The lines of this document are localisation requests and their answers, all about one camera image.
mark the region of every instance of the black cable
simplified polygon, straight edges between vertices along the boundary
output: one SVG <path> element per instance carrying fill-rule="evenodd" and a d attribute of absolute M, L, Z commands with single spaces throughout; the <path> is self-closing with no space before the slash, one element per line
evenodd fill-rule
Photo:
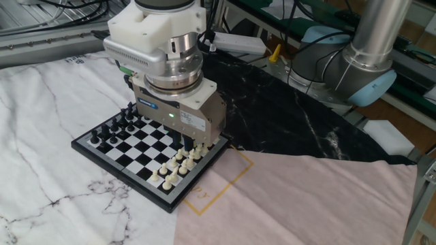
<path fill-rule="evenodd" d="M 352 10 L 352 6 L 349 4 L 349 1 L 345 0 L 345 3 L 347 4 L 348 10 L 352 13 L 353 10 Z"/>
<path fill-rule="evenodd" d="M 89 3 L 84 3 L 84 4 L 78 5 L 78 6 L 58 4 L 58 3 L 53 3 L 53 2 L 48 1 L 48 0 L 40 0 L 40 1 L 43 2 L 43 3 L 47 3 L 47 4 L 50 4 L 50 5 L 56 6 L 56 7 L 63 7 L 65 9 L 75 10 L 75 9 L 79 9 L 79 8 L 86 7 L 86 6 L 89 6 L 89 5 L 93 5 L 93 4 L 96 4 L 96 3 L 104 3 L 107 0 L 95 0 L 95 1 L 92 1 L 92 2 L 89 2 Z"/>
<path fill-rule="evenodd" d="M 223 15 L 223 24 L 224 24 L 225 28 L 227 29 L 227 33 L 231 33 L 230 27 L 227 24 L 227 21 L 225 20 L 224 15 Z"/>
<path fill-rule="evenodd" d="M 93 22 L 93 21 L 101 18 L 102 16 L 106 15 L 109 12 L 110 7 L 109 7 L 108 0 L 105 0 L 105 2 L 106 2 L 106 10 L 103 13 L 98 14 L 94 18 L 91 18 L 91 17 L 96 15 L 98 13 L 98 11 L 101 10 L 101 8 L 104 5 L 103 3 L 100 3 L 99 6 L 97 7 L 97 9 L 94 10 L 94 12 L 88 14 L 87 16 L 79 18 L 77 20 L 73 20 L 73 21 L 70 21 L 70 22 L 67 22 L 67 23 L 64 23 L 64 24 L 59 24 L 59 25 L 57 25 L 55 27 L 46 27 L 46 28 L 41 28 L 41 29 L 34 29 L 34 30 L 29 30 L 29 31 L 23 31 L 23 32 L 20 32 L 20 33 L 10 33 L 10 34 L 5 34 L 5 35 L 0 35 L 0 37 L 5 37 L 5 36 L 8 36 L 8 35 L 18 35 L 18 34 L 25 34 L 25 33 L 34 33 L 34 32 L 38 32 L 38 31 L 51 31 L 51 30 L 56 30 L 56 29 L 62 29 L 62 28 L 68 28 L 68 27 L 75 27 L 75 26 L 85 25 L 85 24 L 87 24 L 89 22 Z"/>

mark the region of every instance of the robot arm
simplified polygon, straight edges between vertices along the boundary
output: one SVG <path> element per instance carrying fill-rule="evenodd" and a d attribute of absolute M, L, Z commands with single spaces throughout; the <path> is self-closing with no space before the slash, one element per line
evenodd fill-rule
<path fill-rule="evenodd" d="M 202 75 L 197 39 L 206 10 L 194 0 L 135 0 L 108 25 L 106 51 L 140 71 L 132 77 L 139 113 L 210 146 L 226 106 Z"/>

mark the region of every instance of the white pawn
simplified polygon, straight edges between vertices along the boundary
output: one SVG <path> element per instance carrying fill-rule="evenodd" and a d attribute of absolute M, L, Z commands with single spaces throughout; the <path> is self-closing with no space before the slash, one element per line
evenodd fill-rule
<path fill-rule="evenodd" d="M 183 158 L 182 149 L 179 149 L 176 154 L 176 159 L 181 160 Z"/>
<path fill-rule="evenodd" d="M 171 174 L 171 182 L 173 183 L 177 182 L 178 180 L 177 172 L 178 172 L 178 167 L 176 167 Z"/>
<path fill-rule="evenodd" d="M 170 167 L 176 167 L 176 166 L 177 166 L 176 157 L 172 157 Z"/>
<path fill-rule="evenodd" d="M 165 177 L 165 182 L 162 185 L 162 188 L 166 191 L 168 191 L 169 189 L 171 189 L 171 176 L 166 176 Z"/>
<path fill-rule="evenodd" d="M 189 155 L 188 162 L 186 162 L 186 167 L 193 167 L 193 155 Z"/>
<path fill-rule="evenodd" d="M 184 157 L 188 157 L 189 156 L 189 152 L 187 152 L 187 150 L 185 150 L 185 148 L 182 148 L 182 155 Z"/>
<path fill-rule="evenodd" d="M 153 170 L 153 175 L 150 177 L 151 181 L 158 181 L 159 180 L 159 176 L 157 175 L 157 170 Z"/>
<path fill-rule="evenodd" d="M 166 169 L 166 163 L 162 163 L 162 167 L 161 167 L 161 169 L 159 169 L 159 173 L 161 175 L 166 175 L 167 172 L 168 172 L 168 170 Z"/>
<path fill-rule="evenodd" d="M 186 168 L 186 164 L 187 164 L 187 161 L 186 161 L 186 159 L 185 159 L 185 160 L 183 160 L 183 162 L 182 162 L 182 167 L 178 170 L 178 172 L 179 172 L 180 174 L 186 174 L 186 173 L 188 172 L 188 169 Z"/>
<path fill-rule="evenodd" d="M 197 146 L 196 151 L 193 154 L 193 158 L 195 160 L 200 159 L 202 156 L 200 155 L 200 152 L 202 151 L 201 147 Z"/>

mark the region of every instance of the cable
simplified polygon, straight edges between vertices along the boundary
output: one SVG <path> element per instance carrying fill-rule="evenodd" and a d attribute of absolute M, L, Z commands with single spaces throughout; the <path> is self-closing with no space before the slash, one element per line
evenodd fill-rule
<path fill-rule="evenodd" d="M 105 2 L 106 2 L 106 9 L 105 9 L 105 11 L 103 13 L 101 13 L 101 14 L 98 14 L 94 18 L 91 18 L 91 17 L 96 15 L 98 13 L 98 11 L 101 10 L 101 8 L 103 6 L 103 3 L 100 3 L 99 6 L 97 7 L 97 9 L 94 12 L 88 14 L 87 16 L 79 18 L 77 20 L 73 20 L 73 21 L 70 21 L 70 22 L 67 22 L 67 23 L 64 23 L 64 24 L 60 24 L 60 25 L 57 25 L 55 27 L 46 27 L 46 28 L 42 28 L 42 29 L 23 31 L 23 32 L 20 32 L 20 33 L 8 33 L 8 34 L 5 34 L 5 35 L 0 35 L 0 37 L 5 37 L 5 36 L 8 36 L 8 35 L 15 35 L 15 34 L 33 33 L 33 32 L 38 32 L 38 31 L 50 31 L 50 30 L 56 30 L 56 29 L 61 29 L 61 28 L 85 25 L 85 24 L 87 24 L 89 22 L 93 22 L 93 21 L 101 18 L 102 16 L 106 15 L 109 12 L 110 6 L 109 6 L 109 3 L 108 3 L 108 0 L 106 0 Z"/>
<path fill-rule="evenodd" d="M 227 21 L 225 20 L 224 15 L 223 15 L 223 24 L 224 24 L 225 28 L 227 29 L 227 33 L 231 33 L 230 27 L 227 24 Z"/>
<path fill-rule="evenodd" d="M 79 9 L 79 8 L 86 7 L 86 6 L 89 6 L 89 5 L 93 5 L 93 4 L 96 4 L 96 3 L 107 2 L 107 0 L 95 0 L 95 1 L 92 1 L 92 2 L 89 2 L 89 3 L 84 3 L 84 4 L 78 5 L 78 6 L 70 6 L 70 5 L 63 5 L 63 4 L 53 3 L 53 2 L 48 1 L 48 0 L 40 0 L 40 1 L 43 2 L 43 3 L 47 3 L 47 4 L 50 4 L 50 5 L 56 6 L 56 7 L 63 7 L 63 8 L 70 9 L 70 10 Z"/>
<path fill-rule="evenodd" d="M 54 14 L 53 18 L 51 18 L 50 20 L 47 20 L 45 22 L 41 22 L 41 23 L 38 23 L 38 24 L 30 24 L 30 25 L 23 26 L 23 27 L 14 27 L 14 28 L 0 30 L 0 34 L 1 33 L 12 33 L 12 32 L 15 32 L 15 31 L 23 31 L 23 30 L 28 30 L 28 29 L 40 27 L 40 26 L 43 26 L 43 25 L 48 25 L 49 23 L 51 23 L 51 22 L 55 21 L 56 19 L 58 19 L 62 15 L 64 10 L 65 10 L 65 8 L 58 7 L 58 9 L 57 9 L 56 13 Z"/>
<path fill-rule="evenodd" d="M 352 10 L 352 6 L 349 4 L 349 1 L 345 0 L 345 3 L 347 4 L 348 10 L 352 13 L 353 10 Z"/>

